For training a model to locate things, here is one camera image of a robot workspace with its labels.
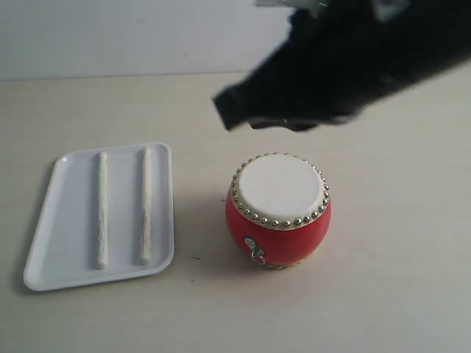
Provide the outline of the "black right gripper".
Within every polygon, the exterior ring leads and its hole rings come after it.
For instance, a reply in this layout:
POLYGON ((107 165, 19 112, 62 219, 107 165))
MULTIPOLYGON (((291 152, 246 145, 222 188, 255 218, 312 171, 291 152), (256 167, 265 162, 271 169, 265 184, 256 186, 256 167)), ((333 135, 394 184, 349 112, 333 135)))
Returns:
POLYGON ((290 17, 282 116, 253 115, 252 129, 344 124, 470 59, 468 1, 321 1, 318 8, 290 17))

